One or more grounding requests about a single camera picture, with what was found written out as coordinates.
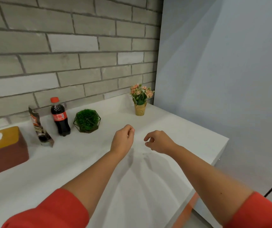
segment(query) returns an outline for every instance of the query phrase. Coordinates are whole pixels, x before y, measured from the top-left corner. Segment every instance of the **brown tissue box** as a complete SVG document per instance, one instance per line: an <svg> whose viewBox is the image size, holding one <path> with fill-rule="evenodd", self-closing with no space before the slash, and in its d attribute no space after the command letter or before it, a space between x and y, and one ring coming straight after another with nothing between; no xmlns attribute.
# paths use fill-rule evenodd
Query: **brown tissue box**
<svg viewBox="0 0 272 228"><path fill-rule="evenodd" d="M29 159L26 141L17 126L0 130L0 172L17 166Z"/></svg>

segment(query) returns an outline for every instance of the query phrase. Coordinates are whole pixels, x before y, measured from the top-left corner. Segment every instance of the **pink flower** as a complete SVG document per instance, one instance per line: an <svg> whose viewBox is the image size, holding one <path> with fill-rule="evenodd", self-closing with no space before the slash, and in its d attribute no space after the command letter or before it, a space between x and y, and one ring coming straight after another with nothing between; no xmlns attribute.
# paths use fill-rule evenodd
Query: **pink flower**
<svg viewBox="0 0 272 228"><path fill-rule="evenodd" d="M153 91L151 91L151 90L148 90L145 94L146 94L146 96L147 96L148 98L153 97Z"/></svg>
<svg viewBox="0 0 272 228"><path fill-rule="evenodd" d="M134 86L131 86L131 89L136 89L139 86L139 84L136 84Z"/></svg>

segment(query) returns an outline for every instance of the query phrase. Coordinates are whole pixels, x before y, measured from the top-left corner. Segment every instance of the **plastic bottle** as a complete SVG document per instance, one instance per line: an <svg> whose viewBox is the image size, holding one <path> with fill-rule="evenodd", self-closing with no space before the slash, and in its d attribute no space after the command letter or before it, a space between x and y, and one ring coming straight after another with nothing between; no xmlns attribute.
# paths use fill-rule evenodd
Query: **plastic bottle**
<svg viewBox="0 0 272 228"><path fill-rule="evenodd" d="M58 97L52 97L50 98L50 101L53 103L50 111L53 114L54 121L58 127L58 132L61 136L65 137L66 135L70 134L70 127L68 125L65 108L58 103Z"/></svg>

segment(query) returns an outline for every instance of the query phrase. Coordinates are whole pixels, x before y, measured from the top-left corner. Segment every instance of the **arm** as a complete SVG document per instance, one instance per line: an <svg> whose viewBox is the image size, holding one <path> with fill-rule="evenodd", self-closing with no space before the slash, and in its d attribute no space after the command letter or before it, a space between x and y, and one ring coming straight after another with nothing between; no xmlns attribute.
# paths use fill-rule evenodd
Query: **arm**
<svg viewBox="0 0 272 228"><path fill-rule="evenodd" d="M62 186L80 200L88 210L89 217L93 215L116 166L129 152L134 141L134 132L130 125L118 130L112 141L111 150L90 168Z"/></svg>
<svg viewBox="0 0 272 228"><path fill-rule="evenodd" d="M227 224L253 190L226 176L187 149L174 143L165 132L154 131L145 137L145 145L172 157L208 207L214 218Z"/></svg>
<svg viewBox="0 0 272 228"><path fill-rule="evenodd" d="M118 130L111 149L96 163L48 196L36 208L9 218L2 228L84 228L117 164L129 152L134 128Z"/></svg>

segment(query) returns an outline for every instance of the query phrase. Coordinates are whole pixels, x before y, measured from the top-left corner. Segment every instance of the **red shirt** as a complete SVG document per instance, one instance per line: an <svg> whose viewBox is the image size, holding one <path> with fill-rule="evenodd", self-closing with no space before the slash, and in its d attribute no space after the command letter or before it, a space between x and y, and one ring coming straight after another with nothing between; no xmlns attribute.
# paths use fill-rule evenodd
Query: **red shirt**
<svg viewBox="0 0 272 228"><path fill-rule="evenodd" d="M58 189L36 208L9 218L2 228L84 228L86 208L69 191ZM224 228L272 228L272 202L253 193Z"/></svg>

